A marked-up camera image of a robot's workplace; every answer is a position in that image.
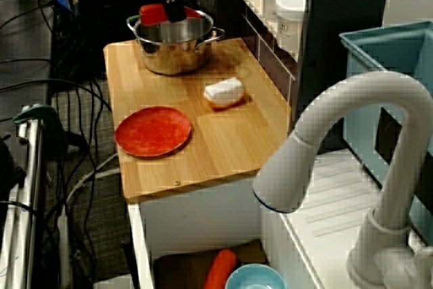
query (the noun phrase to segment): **orange carrot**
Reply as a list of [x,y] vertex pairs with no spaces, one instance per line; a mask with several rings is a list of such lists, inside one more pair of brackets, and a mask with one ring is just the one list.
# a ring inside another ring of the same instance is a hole
[[225,289],[225,283],[235,268],[237,258],[230,250],[222,250],[210,268],[204,289]]

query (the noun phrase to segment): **faucet spout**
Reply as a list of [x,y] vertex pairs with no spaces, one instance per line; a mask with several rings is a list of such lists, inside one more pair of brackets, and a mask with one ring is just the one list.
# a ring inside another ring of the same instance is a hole
[[349,274],[362,288],[383,288],[384,274],[375,256],[384,249],[407,245],[409,211],[433,133],[433,99],[421,83],[397,72],[368,72],[330,87],[302,113],[253,184],[262,204],[277,212],[294,212],[304,200],[315,156],[327,132],[350,111],[378,103],[399,106],[404,123],[380,199],[348,259]]

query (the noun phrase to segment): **wooden countertop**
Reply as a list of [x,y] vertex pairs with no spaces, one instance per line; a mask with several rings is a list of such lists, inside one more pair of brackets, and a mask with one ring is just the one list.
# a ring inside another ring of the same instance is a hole
[[[212,44],[212,58],[193,73],[164,76],[146,69],[135,41],[104,49],[114,127],[148,106],[178,109],[191,121],[183,148],[159,159],[139,159],[118,147],[127,202],[141,202],[254,175],[287,137],[290,107],[241,39]],[[214,111],[207,85],[237,77],[245,98]]]

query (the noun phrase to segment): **white sink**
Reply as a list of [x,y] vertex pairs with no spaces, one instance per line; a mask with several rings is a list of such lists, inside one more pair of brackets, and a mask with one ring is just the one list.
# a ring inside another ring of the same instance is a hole
[[[306,199],[290,215],[262,207],[253,179],[129,205],[141,288],[154,288],[158,257],[257,238],[289,289],[357,288],[346,260],[379,190],[355,157],[348,150],[318,156]],[[410,244],[421,246],[413,232]]]

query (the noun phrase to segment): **white faucet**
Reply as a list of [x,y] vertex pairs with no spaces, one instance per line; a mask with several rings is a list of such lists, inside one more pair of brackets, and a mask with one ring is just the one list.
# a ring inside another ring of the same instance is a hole
[[348,255],[348,274],[362,289],[432,289],[433,248],[414,254],[407,241],[409,211],[433,133],[433,99],[410,76],[368,72],[324,91],[266,161],[254,180],[254,193],[272,210],[296,211],[304,200],[317,151],[327,132],[350,111],[377,103],[396,104],[405,119],[380,199],[367,214]]

